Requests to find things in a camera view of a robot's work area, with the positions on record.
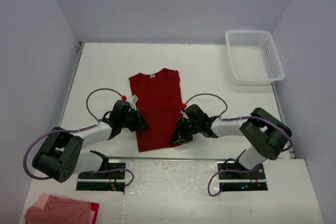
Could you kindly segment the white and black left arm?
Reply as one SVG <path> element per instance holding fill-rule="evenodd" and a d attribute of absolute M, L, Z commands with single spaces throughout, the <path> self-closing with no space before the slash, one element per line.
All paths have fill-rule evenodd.
<path fill-rule="evenodd" d="M 60 183 L 74 173 L 92 173 L 97 178 L 104 178 L 109 172 L 107 157 L 97 151 L 85 154 L 82 149 L 108 141 L 122 129 L 139 132 L 149 128 L 134 102 L 118 100 L 97 124 L 73 131 L 54 128 L 43 137 L 44 142 L 35 154 L 32 166 L 45 174 L 45 179 Z"/>

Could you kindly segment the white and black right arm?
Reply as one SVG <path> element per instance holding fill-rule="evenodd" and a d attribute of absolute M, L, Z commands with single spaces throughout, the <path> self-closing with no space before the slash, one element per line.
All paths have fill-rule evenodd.
<path fill-rule="evenodd" d="M 239 178 L 248 177 L 255 167 L 266 160 L 276 160 L 280 153 L 292 146 L 292 131 L 262 108 L 255 108 L 248 116 L 222 118 L 208 116 L 198 105 L 183 109 L 185 117 L 177 121 L 170 144 L 191 142 L 193 136 L 206 138 L 243 136 L 250 143 L 235 160 L 234 172 Z"/>

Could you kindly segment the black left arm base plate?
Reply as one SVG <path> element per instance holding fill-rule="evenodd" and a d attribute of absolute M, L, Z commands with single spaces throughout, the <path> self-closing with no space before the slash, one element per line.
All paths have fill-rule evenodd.
<path fill-rule="evenodd" d="M 125 189 L 125 171 L 92 174 L 80 173 L 77 179 L 76 191 L 119 191 Z"/>

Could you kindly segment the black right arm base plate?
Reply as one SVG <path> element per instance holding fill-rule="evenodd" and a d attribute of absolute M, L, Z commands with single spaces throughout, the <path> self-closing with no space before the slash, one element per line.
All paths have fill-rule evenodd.
<path fill-rule="evenodd" d="M 218 175 L 221 192 L 268 190 L 263 165 L 252 173 L 226 172 Z"/>

